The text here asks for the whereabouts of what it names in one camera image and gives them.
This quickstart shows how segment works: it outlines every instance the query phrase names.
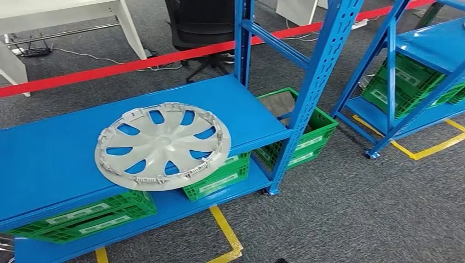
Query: red stripe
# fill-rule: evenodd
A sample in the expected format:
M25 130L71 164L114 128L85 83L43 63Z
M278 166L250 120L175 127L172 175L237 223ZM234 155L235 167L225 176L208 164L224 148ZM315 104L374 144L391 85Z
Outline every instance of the red stripe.
M419 7L425 4L434 3L435 0L416 0L409 3L407 9ZM365 11L360 13L357 16L357 20L362 19L372 19L378 16L386 15L391 10L392 6L378 8L370 11ZM285 38L297 35L303 35L306 33L311 33L314 31L318 31L322 28L322 22L316 22L306 26L294 27L291 29L285 29L280 31L273 32L273 35L278 38ZM259 44L263 41L257 37L252 38L252 44ZM196 58L199 56L205 56L208 54L224 52L227 50L234 49L234 41L224 42L209 45L202 48L191 49L182 52L175 52L166 55L157 56L155 58L147 59L147 60L138 60L128 62L122 65L112 65L108 67L101 67L96 68L93 70L86 70L80 71L76 73L71 73L68 75L62 75L57 77L39 79L36 81L30 81L27 83L19 84L19 85L11 85L4 88L0 88L0 98L6 96L17 95L25 92L36 92L38 90L50 89L55 88L63 85L69 85L78 82L89 81L91 79L97 78L104 78L107 76L122 74L126 72L131 72L138 69L143 69L147 67L155 67L162 64L168 64L180 60L186 60L191 58Z

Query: gray carpet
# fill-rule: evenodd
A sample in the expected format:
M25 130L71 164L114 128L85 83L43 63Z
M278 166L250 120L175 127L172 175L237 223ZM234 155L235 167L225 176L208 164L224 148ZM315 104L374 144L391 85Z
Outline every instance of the gray carpet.
M160 54L174 51L163 1L127 2L144 45ZM389 0L365 2L364 10L391 4ZM285 28L285 20L273 11L276 1L265 4L268 7L257 3L256 20L271 31ZM399 32L413 29L418 22L413 12L406 11ZM319 10L315 19L323 15ZM445 8L439 16L437 22L463 13ZM371 21L351 33L321 97L320 108L329 111L334 106L381 21L382 18ZM59 32L101 22L38 32ZM137 59L119 28L58 38L54 42L58 48L118 61ZM310 55L315 42L292 40L289 44ZM374 71L382 60L378 58L370 70ZM24 62L31 79L108 65L59 51ZM19 95L0 99L0 125L10 127L175 87L183 83L191 70L128 73L36 92L30 98ZM216 74L207 70L197 79ZM298 88L302 75L300 69L271 48L259 45L252 49L250 89L254 94L282 87ZM465 124L464 117L455 120ZM419 151L456 134L457 130L441 124L400 142ZM381 158L368 160L362 153L369 146L365 139L341 124L320 157L287 172L279 195L254 193L221 205L244 246L243 256L234 262L275 262L278 258L289 263L464 262L463 143L420 161L409 159L392 146L382 151ZM230 248L211 214L204 211L113 244L107 250L111 263L171 263L206 262ZM96 260L90 253L70 262Z

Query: black office chair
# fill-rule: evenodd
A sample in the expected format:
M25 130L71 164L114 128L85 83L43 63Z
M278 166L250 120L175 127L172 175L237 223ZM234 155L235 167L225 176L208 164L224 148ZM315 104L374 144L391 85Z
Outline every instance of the black office chair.
M173 46L180 50L234 40L234 0L165 0L168 8ZM190 60L201 65L186 78L187 83L207 66L229 74L222 62L231 62L228 56L216 53Z

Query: green basket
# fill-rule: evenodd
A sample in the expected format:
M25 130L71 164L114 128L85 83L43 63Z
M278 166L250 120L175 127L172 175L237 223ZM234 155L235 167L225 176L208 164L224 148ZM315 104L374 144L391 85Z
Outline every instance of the green basket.
M448 100L450 104L457 104L462 102L465 99L465 88L460 90L457 94L455 94L452 99Z
M56 228L31 238L53 242L55 244L65 244L155 213L155 208L153 211L147 211L133 205L130 207L109 210L100 216L90 218L76 224Z
M318 157L318 155L320 154L323 147L324 147L324 145L321 145L319 147L306 148L305 151L295 152L292 155L292 158L289 161L289 164L287 165L287 170L289 170L289 169L291 169L293 167L296 167L296 166L298 166L298 165L300 165L302 163L306 163L306 162L309 162L309 161L315 159L316 157ZM274 167L274 165L276 163L277 155L278 155L277 152L271 151L271 150L267 149L266 147L262 147L262 148L256 149L255 153L258 156L260 156L262 158L262 160L270 168Z
M138 212L139 214L152 215L156 213L154 202L147 192L130 190L120 195L103 199L102 201L94 202L65 213L17 227L6 233L63 244L91 234L90 232L78 236L70 234L67 231L70 226L80 227L82 224L87 224L86 227L88 227L90 224L95 223L95 221L102 222L100 219L105 215L113 215L116 212L119 213L119 211L124 211L126 208L135 210L134 207L137 208L137 211L140 211ZM125 222L130 222L135 219L137 218L133 215L131 216L131 220L125 220Z
M463 89L464 84L459 84L452 87L446 94L441 96L437 101L429 106L429 108L436 107L446 103L457 92ZM362 97L367 101L376 105L384 113L388 113L388 95L387 95L387 82L380 78L374 78L370 81L369 85L362 92ZM409 114L421 101L419 99L408 96L403 90L396 88L395 92L395 118L401 118Z
M290 92L294 99L297 98L298 93L292 88L283 88L272 93L268 93L258 98L263 98L266 96L275 95L282 92ZM338 122L327 115L324 111L315 108L315 111L310 117L306 132L300 137L299 143L296 146L293 156L303 156L306 153L310 154L315 149L319 149L321 146L324 146L332 133L334 132ZM277 155L281 150L282 142L275 142L271 145L265 146L265 149Z
M250 153L230 157L225 164L208 177L183 187L190 201L198 200L247 178Z
M395 118L410 113L444 79L445 75L420 64L400 53L396 53L396 109ZM387 114L387 60L372 78L362 97L375 104ZM453 86L430 107L442 105L465 87L465 83Z

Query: crate label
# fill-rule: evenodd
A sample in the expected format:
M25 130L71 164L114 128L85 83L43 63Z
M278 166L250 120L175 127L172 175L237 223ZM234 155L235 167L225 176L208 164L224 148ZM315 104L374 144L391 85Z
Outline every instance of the crate label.
M386 95L382 94L379 90L374 89L371 92L371 95L375 96L378 100L382 101L384 104L388 104L388 97Z
M143 192L142 192L142 194L144 195L145 199L147 199L147 200L151 201L151 200L150 200L150 196L149 196L149 193L148 193L148 192L145 192L145 191L143 191Z
M224 164L221 165L221 166L225 166L225 165L227 165L227 164L234 163L234 162L236 162L237 160L239 160L239 156L237 156L237 155L232 156L232 157L229 157L228 159L226 159L226 160L224 161Z
M113 219L113 220L110 220L108 222L105 222L105 223L101 223L101 224L98 224L98 225L95 225L95 226L91 226L91 227L86 227L84 229L81 229L79 230L79 232L81 234L88 234L88 233L92 233L92 232L95 232L95 231L98 231L98 230L101 230L101 229L104 229L106 227L109 227L109 226L114 226L114 225L117 225L119 223L123 223L125 221L128 221L129 219L131 219L130 216L127 216L127 215L124 215L120 218L117 218L117 219Z
M302 149L304 147L315 144L315 143L317 143L319 141L322 141L322 140L323 140L323 135L320 135L320 136L318 136L318 137L316 137L316 138L314 138L312 140L309 140L309 141L306 141L304 143L301 143L301 144L297 145L296 150L300 150L300 149Z
M262 148L258 148L257 151L262 155L263 158L265 158L266 160L271 160L271 157L262 149Z
M421 83L418 78L408 74L407 72L401 70L398 67L395 68L395 75L397 77L405 80L406 82L409 82L410 84L414 85L415 87L417 87Z
M204 187L200 187L199 188L199 193L203 193L203 192L208 192L208 191L211 191L212 189L215 189L216 187L226 183L226 182L229 182L229 181L233 181L234 179L238 178L239 175L238 174L233 174L233 175L230 175L226 178L223 178L219 181L216 181L212 184L209 184L207 186L204 186Z
M291 160L287 166L293 165L293 164L295 164L295 163L298 163L298 162L300 162L300 161L303 161L303 160L305 160L305 159L307 159L307 158L310 158L310 157L312 157L312 156L313 156L313 152L307 153L307 154L304 155L304 156L301 156L301 157L299 157L299 158L295 158L295 159Z
M108 208L108 207L110 207L110 206L107 205L106 203L100 203L100 204L94 205L93 207L88 207L86 209L81 209L81 210L75 211L73 213L57 216L55 218L50 218L50 219L47 219L45 221L47 223L51 224L51 225L54 225L54 224L58 224L58 223L61 223L61 222L64 222L64 221L68 221L68 220L73 219L73 218L78 218L78 217L80 217L82 215L89 215L89 214L95 213L97 211L101 211L101 210L103 210L105 208Z

